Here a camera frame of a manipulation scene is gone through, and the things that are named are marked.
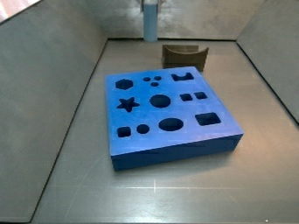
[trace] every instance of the brown object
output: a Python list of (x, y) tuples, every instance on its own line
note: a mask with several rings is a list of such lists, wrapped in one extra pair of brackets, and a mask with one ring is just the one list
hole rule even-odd
[(198, 45), (163, 45), (163, 68), (197, 67), (202, 72), (210, 48), (199, 52)]

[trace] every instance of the rectangular hole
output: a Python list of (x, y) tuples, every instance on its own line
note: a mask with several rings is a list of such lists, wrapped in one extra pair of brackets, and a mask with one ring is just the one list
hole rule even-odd
[(221, 118), (215, 113), (201, 114), (195, 116), (201, 126), (221, 123)]

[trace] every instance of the gray enclosure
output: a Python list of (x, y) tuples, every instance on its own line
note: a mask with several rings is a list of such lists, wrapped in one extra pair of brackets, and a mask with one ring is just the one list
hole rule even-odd
[[(297, 0), (167, 0), (158, 35), (238, 39), (299, 121), (298, 15)], [(163, 42), (111, 41), (98, 60), (109, 38), (142, 37), (139, 0), (42, 0), (2, 24), (0, 222), (28, 222), (36, 206), (36, 223), (298, 222), (298, 126), (233, 41), (175, 44), (211, 46), (205, 75), (246, 130), (237, 152), (111, 172), (105, 74), (161, 68)]]
[(299, 1), (266, 1), (238, 43), (299, 122)]

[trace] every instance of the square hole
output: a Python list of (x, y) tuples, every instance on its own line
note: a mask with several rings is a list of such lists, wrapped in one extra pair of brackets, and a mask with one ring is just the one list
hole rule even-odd
[(201, 126), (221, 123), (221, 118), (215, 113), (201, 114), (195, 116)]
[(195, 96), (199, 100), (209, 98), (209, 96), (203, 92), (195, 93)]
[(185, 102), (189, 102), (193, 100), (193, 96), (190, 94), (181, 94), (181, 97)]
[(122, 127), (117, 130), (117, 134), (119, 137), (130, 137), (131, 136), (131, 129), (130, 127)]

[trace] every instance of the shape sorter board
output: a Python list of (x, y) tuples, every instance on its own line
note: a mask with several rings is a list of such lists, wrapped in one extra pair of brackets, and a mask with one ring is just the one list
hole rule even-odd
[(235, 149), (243, 130), (195, 67), (111, 74), (106, 85), (117, 171)]

